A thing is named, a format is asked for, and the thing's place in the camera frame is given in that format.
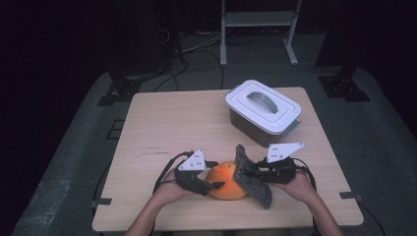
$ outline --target floor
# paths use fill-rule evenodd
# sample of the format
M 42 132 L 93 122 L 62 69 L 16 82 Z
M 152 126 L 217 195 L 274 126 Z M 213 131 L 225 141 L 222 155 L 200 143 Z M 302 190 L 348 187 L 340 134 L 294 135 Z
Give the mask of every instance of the floor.
M 182 35 L 183 48 L 213 35 Z M 378 82 L 358 68 L 353 80 L 370 101 L 328 98 L 318 77 L 339 68 L 316 68 L 324 34 L 295 34 L 299 60 L 291 66 L 282 45 L 285 34 L 237 37 L 228 46 L 227 66 L 218 64 L 218 41 L 186 54 L 186 64 L 174 60 L 170 73 L 146 81 L 140 92 L 233 89 L 246 80 L 269 87 L 302 87 L 307 91 L 352 191 L 376 217 L 387 235 L 413 235 L 417 204 L 417 142 L 402 122 Z M 108 74 L 97 78 L 13 235 L 98 235 L 91 228 L 91 202 L 99 197 L 106 170 L 117 148 L 118 134 L 109 131 L 123 120 L 129 102 L 98 106 L 111 85 Z M 122 128 L 123 122 L 117 123 Z M 362 225 L 343 227 L 346 235 L 383 235 L 375 219 L 363 210 Z M 311 235 L 311 228 L 291 229 L 293 236 Z M 102 232 L 121 235 L 122 232 Z

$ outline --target black wire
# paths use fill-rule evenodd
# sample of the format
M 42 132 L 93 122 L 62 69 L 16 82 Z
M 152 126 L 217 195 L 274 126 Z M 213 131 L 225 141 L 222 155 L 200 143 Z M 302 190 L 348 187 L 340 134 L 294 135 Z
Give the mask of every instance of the black wire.
M 240 36 L 236 34 L 231 34 L 227 36 L 226 44 L 229 46 L 234 46 L 234 47 L 244 47 L 244 46 L 250 45 L 258 41 L 258 38 L 255 35 L 252 35 L 252 37 L 254 38 L 254 40 L 252 40 L 248 36 Z
M 213 38 L 213 36 L 218 35 L 218 31 L 205 33 L 205 34 L 201 34 L 201 33 L 197 33 L 197 32 L 191 32 L 191 33 L 188 33 L 188 34 L 193 35 L 193 36 L 199 36 L 199 37 Z
M 166 183 L 170 183 L 170 182 L 174 182 L 174 181 L 175 181 L 175 179 L 173 179 L 173 180 L 165 180 L 165 181 L 160 182 L 160 184 L 166 184 Z
M 369 215 L 371 215 L 371 217 L 375 220 L 375 222 L 378 224 L 378 226 L 380 227 L 380 229 L 381 229 L 381 232 L 383 233 L 383 235 L 385 235 L 385 236 L 387 236 L 387 233 L 386 233 L 386 231 L 384 230 L 384 228 L 383 228 L 383 226 L 381 225 L 381 223 L 378 221 L 378 219 L 372 214 L 372 212 L 368 209 L 368 208 L 366 208 L 363 204 L 361 204 L 361 203 L 357 203 L 358 204 L 358 206 L 360 207 L 360 208 L 362 208 L 364 211 L 366 211 Z
M 210 54 L 211 56 L 213 56 L 213 57 L 214 57 L 214 59 L 215 59 L 215 60 L 217 61 L 217 63 L 218 63 L 218 66 L 219 66 L 219 68 L 220 68 L 220 71 L 221 71 L 220 89 L 223 89 L 223 83 L 224 83 L 224 71 L 223 71 L 223 67 L 222 67 L 222 66 L 221 66 L 221 64 L 220 64 L 220 60 L 218 60 L 217 56 L 216 56 L 214 53 L 212 53 L 212 52 L 210 52 L 210 51 L 206 51 L 206 50 L 192 50 L 192 51 L 186 52 L 184 55 L 189 54 L 189 53 L 193 53 L 193 52 L 204 52 L 204 53 L 208 53 L 208 54 Z
M 156 87 L 156 89 L 153 91 L 153 92 L 156 92 L 163 84 L 165 84 L 166 82 L 168 82 L 168 81 L 170 81 L 170 80 L 172 80 L 172 79 L 174 79 L 175 81 L 176 81 L 176 77 L 177 76 L 179 76 L 179 75 L 181 75 L 182 73 L 184 73 L 185 72 L 185 70 L 187 70 L 187 68 L 188 68 L 188 62 L 186 61 L 186 60 L 184 60 L 184 63 L 185 63 L 185 67 L 184 67 L 184 69 L 181 71 L 181 72 L 179 72 L 178 74 L 176 74 L 176 75 L 172 75 L 170 78 L 168 78 L 168 79 L 166 79 L 166 80 L 164 80 L 162 83 L 160 83 L 157 87 Z
M 301 163 L 303 163 L 307 167 L 307 169 L 310 169 L 309 166 L 306 164 L 306 162 L 302 161 L 301 159 L 299 159 L 299 158 L 292 158 L 292 159 L 300 161 Z
M 178 82 L 176 76 L 174 74 L 172 74 L 171 68 L 169 68 L 169 72 L 168 73 L 174 79 L 174 82 L 175 82 L 175 90 L 179 91 L 180 90 L 180 83 Z
M 170 182 L 170 181 L 162 181 L 163 178 L 165 177 L 166 173 L 168 173 L 168 170 L 171 168 L 172 164 L 175 162 L 176 159 L 178 159 L 179 157 L 186 155 L 187 158 L 190 157 L 191 155 L 193 155 L 194 152 L 193 151 L 184 151 L 182 153 L 177 154 L 176 156 L 174 156 L 173 158 L 171 158 L 168 163 L 165 165 L 165 167 L 163 168 L 162 172 L 160 173 L 159 177 L 157 178 L 155 185 L 153 187 L 153 191 L 152 194 L 155 193 L 155 191 L 157 190 L 157 188 L 159 188 L 159 186 L 161 184 Z M 152 230 L 149 233 L 149 236 L 151 236 L 153 234 L 153 231 L 155 229 L 155 224 L 153 224 Z

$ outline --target black cable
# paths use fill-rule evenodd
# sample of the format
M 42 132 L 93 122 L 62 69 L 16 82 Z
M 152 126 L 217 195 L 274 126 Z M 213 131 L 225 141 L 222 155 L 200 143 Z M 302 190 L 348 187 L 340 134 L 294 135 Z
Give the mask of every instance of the black cable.
M 307 166 L 307 164 L 304 161 L 302 161 L 301 159 L 298 159 L 298 158 L 292 158 L 292 159 L 293 160 L 294 159 L 298 160 L 305 165 L 305 166 L 296 166 L 295 168 L 300 169 L 300 170 L 304 171 L 304 173 L 307 174 L 307 176 L 310 179 L 310 183 L 312 184 L 314 190 L 316 190 L 316 192 L 317 192 L 316 179 L 314 178 L 313 173 L 310 171 L 310 168 Z M 312 236 L 321 236 L 322 235 L 319 231 L 319 227 L 317 226 L 316 219 L 314 217 L 313 217 L 313 228 L 314 228 L 314 232 L 313 232 Z
M 226 44 L 229 46 L 234 46 L 234 47 L 244 47 L 244 46 L 250 45 L 258 41 L 258 38 L 255 35 L 252 35 L 252 37 L 254 38 L 254 40 L 252 40 L 248 36 L 240 36 L 237 34 L 231 34 L 227 36 Z
M 169 67 L 169 70 L 168 70 L 168 73 L 169 73 L 169 75 L 171 75 L 171 77 L 173 77 L 173 79 L 174 79 L 174 82 L 175 82 L 175 90 L 177 90 L 177 91 L 179 91 L 180 90 L 180 83 L 178 82 L 178 80 L 177 80 L 177 78 L 176 78 L 176 76 L 174 75 L 174 74 L 172 74 L 172 72 L 171 72 L 171 67 Z
M 176 179 L 173 179 L 173 180 L 165 180 L 165 181 L 160 182 L 160 184 L 171 183 L 171 182 L 174 182 L 174 181 L 176 181 Z
M 371 215 L 371 217 L 375 220 L 375 222 L 378 224 L 378 226 L 380 227 L 380 229 L 381 229 L 381 232 L 383 233 L 383 235 L 384 236 L 387 236 L 387 233 L 386 233 L 386 231 L 384 230 L 384 228 L 383 228 L 383 226 L 381 225 L 381 223 L 378 221 L 378 219 L 372 214 L 372 212 L 368 209 L 368 208 L 366 208 L 363 204 L 361 204 L 361 203 L 357 203 L 358 204 L 358 206 L 360 207 L 360 208 L 362 208 L 364 211 L 366 211 L 369 215 Z
M 168 163 L 165 165 L 165 168 L 163 168 L 162 172 L 160 173 L 159 177 L 157 178 L 155 185 L 153 187 L 153 191 L 152 194 L 155 193 L 155 191 L 157 190 L 157 188 L 159 188 L 159 185 L 170 182 L 170 181 L 162 181 L 162 179 L 165 177 L 166 173 L 168 172 L 168 170 L 171 168 L 172 164 L 175 162 L 176 159 L 178 159 L 179 157 L 186 155 L 187 158 L 190 157 L 191 155 L 193 155 L 194 152 L 193 151 L 184 151 L 182 153 L 177 154 L 176 156 L 174 156 L 173 158 L 171 158 Z M 149 236 L 151 236 L 153 234 L 153 231 L 155 229 L 155 224 L 153 224 L 152 230 L 149 233 Z
M 217 36 L 219 32 L 218 31 L 207 32 L 207 33 L 190 32 L 188 34 L 193 35 L 193 36 L 198 36 L 198 37 L 213 38 L 213 36 Z
M 186 61 L 186 60 L 184 60 L 184 64 L 185 64 L 185 67 L 184 67 L 184 69 L 181 71 L 181 72 L 179 72 L 178 74 L 176 74 L 176 75 L 173 75 L 173 76 L 171 76 L 170 78 L 168 78 L 168 79 L 166 79 L 166 80 L 164 80 L 162 83 L 160 83 L 157 87 L 156 87 L 156 89 L 153 91 L 153 92 L 156 92 L 163 84 L 165 84 L 166 82 L 168 82 L 168 81 L 170 81 L 170 80 L 172 80 L 172 79 L 174 79 L 174 80 L 176 80 L 176 77 L 177 76 L 179 76 L 179 75 L 181 75 L 182 73 L 184 73 L 185 72 L 185 70 L 187 70 L 187 68 L 188 68 L 188 62 Z
M 223 83 L 224 83 L 224 71 L 223 71 L 223 67 L 222 67 L 222 66 L 221 66 L 221 64 L 220 64 L 220 60 L 218 60 L 217 56 L 216 56 L 214 53 L 212 53 L 212 52 L 210 52 L 210 51 L 206 51 L 206 50 L 192 50 L 192 51 L 186 52 L 184 55 L 189 54 L 189 53 L 192 53 L 192 52 L 204 52 L 204 53 L 208 53 L 208 54 L 210 54 L 211 56 L 213 56 L 213 57 L 214 57 L 214 59 L 215 59 L 215 60 L 217 61 L 217 63 L 218 63 L 218 66 L 220 67 L 220 71 L 221 71 L 220 89 L 223 89 Z

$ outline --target wooden table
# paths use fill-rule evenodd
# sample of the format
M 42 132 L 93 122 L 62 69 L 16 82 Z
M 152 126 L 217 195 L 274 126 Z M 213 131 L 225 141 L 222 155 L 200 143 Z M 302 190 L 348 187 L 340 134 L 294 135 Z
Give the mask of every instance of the wooden table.
M 312 170 L 318 192 L 339 225 L 359 225 L 362 213 L 350 192 L 313 105 L 303 88 L 277 88 L 302 108 L 301 125 L 280 143 L 305 143 L 292 154 Z M 96 231 L 125 231 L 151 196 L 153 185 L 168 160 L 186 150 L 204 151 L 206 160 L 233 160 L 242 144 L 259 161 L 268 149 L 245 136 L 229 120 L 224 97 L 228 90 L 138 93 L 132 100 L 92 227 Z M 199 175 L 204 179 L 207 171 Z M 250 196 L 221 201 L 211 196 L 188 196 L 162 209 L 155 230 L 295 228 L 312 225 L 307 207 L 272 189 L 270 209 Z

